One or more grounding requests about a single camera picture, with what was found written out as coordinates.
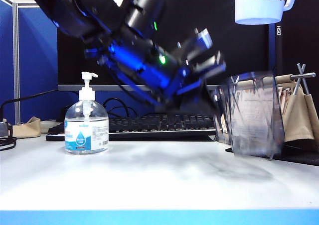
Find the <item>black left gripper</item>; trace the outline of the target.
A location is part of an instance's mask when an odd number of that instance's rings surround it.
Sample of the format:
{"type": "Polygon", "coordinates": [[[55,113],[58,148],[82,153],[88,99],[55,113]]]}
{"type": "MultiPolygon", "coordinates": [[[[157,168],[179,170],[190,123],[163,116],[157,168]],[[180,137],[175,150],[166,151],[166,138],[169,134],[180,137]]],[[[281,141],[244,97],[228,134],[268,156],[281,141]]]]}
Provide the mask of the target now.
{"type": "Polygon", "coordinates": [[[211,95],[206,79],[200,78],[191,84],[191,90],[175,95],[163,105],[155,106],[157,113],[203,113],[205,115],[222,115],[218,102],[211,95]]]}

